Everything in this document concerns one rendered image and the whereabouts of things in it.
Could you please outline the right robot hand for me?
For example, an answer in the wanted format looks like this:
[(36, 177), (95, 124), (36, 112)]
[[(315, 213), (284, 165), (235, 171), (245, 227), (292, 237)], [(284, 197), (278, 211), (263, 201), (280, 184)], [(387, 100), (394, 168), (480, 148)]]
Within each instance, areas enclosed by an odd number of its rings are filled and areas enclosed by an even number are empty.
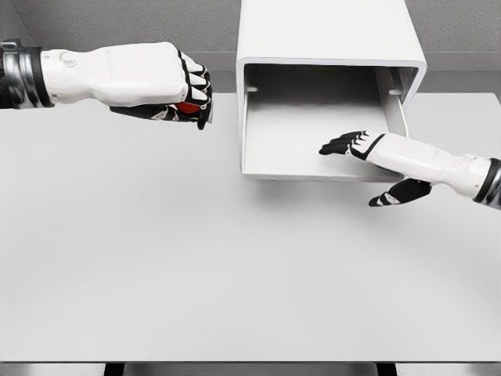
[(394, 133), (356, 131), (330, 140), (319, 154), (349, 155), (407, 177), (372, 198), (369, 206), (374, 208), (406, 204), (427, 196), (432, 188), (428, 179), (436, 172), (426, 160), (426, 153), (431, 151), (423, 143)]

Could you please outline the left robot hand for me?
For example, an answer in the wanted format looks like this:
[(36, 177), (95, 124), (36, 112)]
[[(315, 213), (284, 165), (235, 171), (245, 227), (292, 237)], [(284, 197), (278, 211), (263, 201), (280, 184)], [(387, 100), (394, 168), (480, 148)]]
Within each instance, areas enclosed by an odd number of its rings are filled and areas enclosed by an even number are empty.
[(212, 107), (208, 69), (170, 42), (116, 45), (98, 52), (107, 62), (95, 72), (93, 98), (116, 114), (191, 122), (179, 119), (176, 103)]

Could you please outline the red load switch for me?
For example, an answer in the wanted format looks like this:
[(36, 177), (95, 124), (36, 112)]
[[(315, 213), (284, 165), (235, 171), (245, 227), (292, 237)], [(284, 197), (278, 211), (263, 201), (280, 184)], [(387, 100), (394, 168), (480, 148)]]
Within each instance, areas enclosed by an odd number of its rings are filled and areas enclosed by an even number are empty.
[(198, 106), (192, 103), (176, 103), (174, 105), (180, 120), (191, 122), (212, 123), (213, 111), (209, 104)]

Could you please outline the white cabinet drawer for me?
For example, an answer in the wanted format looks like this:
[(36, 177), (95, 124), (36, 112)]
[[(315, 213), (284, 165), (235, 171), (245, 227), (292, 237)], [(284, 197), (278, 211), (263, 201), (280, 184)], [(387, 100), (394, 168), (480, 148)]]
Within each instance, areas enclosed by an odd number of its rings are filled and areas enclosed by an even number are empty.
[(393, 183), (401, 175), (319, 150), (345, 133), (406, 136), (394, 67), (249, 64), (243, 69), (241, 172), (256, 179)]

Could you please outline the white tabletop storage cabinet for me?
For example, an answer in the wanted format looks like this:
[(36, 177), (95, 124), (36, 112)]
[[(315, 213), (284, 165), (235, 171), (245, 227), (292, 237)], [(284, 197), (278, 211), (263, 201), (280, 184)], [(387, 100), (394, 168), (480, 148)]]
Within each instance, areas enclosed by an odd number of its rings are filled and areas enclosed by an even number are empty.
[(408, 108), (427, 62), (405, 0), (241, 0), (236, 93), (243, 106), (244, 68), (254, 63), (408, 68)]

